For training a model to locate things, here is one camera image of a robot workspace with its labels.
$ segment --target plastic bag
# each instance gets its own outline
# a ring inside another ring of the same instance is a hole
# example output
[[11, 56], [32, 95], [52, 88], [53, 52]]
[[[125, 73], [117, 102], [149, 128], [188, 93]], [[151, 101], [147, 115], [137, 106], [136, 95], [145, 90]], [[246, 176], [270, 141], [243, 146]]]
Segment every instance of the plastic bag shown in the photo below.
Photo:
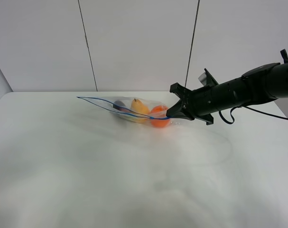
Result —
[[149, 101], [137, 97], [109, 96], [84, 97], [78, 96], [96, 106], [106, 109], [121, 118], [162, 128], [170, 124], [166, 116], [168, 107], [158, 101]]

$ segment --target clear plastic bag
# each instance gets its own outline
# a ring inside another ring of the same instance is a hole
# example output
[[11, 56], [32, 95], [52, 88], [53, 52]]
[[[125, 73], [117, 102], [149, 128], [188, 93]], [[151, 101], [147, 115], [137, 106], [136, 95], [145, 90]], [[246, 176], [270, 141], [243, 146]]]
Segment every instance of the clear plastic bag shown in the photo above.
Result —
[[170, 124], [170, 118], [166, 116], [168, 107], [158, 101], [124, 96], [78, 96], [77, 98], [83, 99], [133, 122], [149, 124], [158, 128], [166, 127]]

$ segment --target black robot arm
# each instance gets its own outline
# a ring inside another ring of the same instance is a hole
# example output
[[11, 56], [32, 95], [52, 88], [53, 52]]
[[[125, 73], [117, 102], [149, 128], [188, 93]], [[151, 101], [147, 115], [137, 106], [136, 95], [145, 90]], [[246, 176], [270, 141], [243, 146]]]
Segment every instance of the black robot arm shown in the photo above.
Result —
[[205, 69], [199, 80], [203, 87], [189, 90], [179, 83], [170, 92], [180, 100], [167, 110], [171, 118], [199, 119], [214, 123], [211, 113], [239, 106], [260, 105], [288, 97], [288, 56], [281, 51], [284, 64], [271, 63], [250, 70], [241, 77], [218, 84]]

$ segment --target cable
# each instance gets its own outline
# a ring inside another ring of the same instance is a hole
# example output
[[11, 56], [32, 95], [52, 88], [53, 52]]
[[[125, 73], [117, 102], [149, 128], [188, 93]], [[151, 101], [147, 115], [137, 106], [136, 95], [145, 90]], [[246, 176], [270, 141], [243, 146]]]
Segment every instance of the cable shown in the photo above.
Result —
[[273, 114], [265, 113], [265, 112], [262, 112], [262, 111], [259, 111], [259, 110], [253, 109], [253, 108], [249, 108], [249, 107], [246, 107], [246, 106], [238, 106], [238, 107], [234, 107], [234, 108], [232, 108], [232, 109], [230, 110], [230, 116], [231, 116], [231, 118], [232, 118], [232, 122], [226, 120], [226, 119], [224, 118], [224, 116], [222, 115], [222, 112], [221, 112], [221, 111], [219, 111], [219, 115], [220, 115], [221, 119], [222, 119], [225, 123], [227, 123], [227, 124], [233, 124], [233, 123], [234, 123], [234, 117], [233, 117], [233, 115], [232, 115], [232, 112], [234, 111], [234, 109], [236, 109], [236, 108], [242, 108], [242, 107], [247, 108], [247, 109], [252, 110], [252, 111], [255, 111], [255, 112], [258, 112], [258, 113], [261, 113], [261, 114], [264, 114], [264, 115], [276, 117], [276, 118], [283, 119], [283, 120], [288, 120], [288, 118], [286, 118], [286, 117], [282, 117], [282, 116], [278, 116], [278, 115], [273, 115]]

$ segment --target white table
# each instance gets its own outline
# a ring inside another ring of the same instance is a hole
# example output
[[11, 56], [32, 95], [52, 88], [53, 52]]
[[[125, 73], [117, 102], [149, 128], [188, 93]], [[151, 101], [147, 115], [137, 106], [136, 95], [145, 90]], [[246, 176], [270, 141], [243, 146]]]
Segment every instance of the white table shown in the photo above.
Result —
[[[0, 228], [288, 228], [288, 121], [128, 122], [76, 96], [0, 100]], [[283, 116], [274, 103], [256, 107]]]

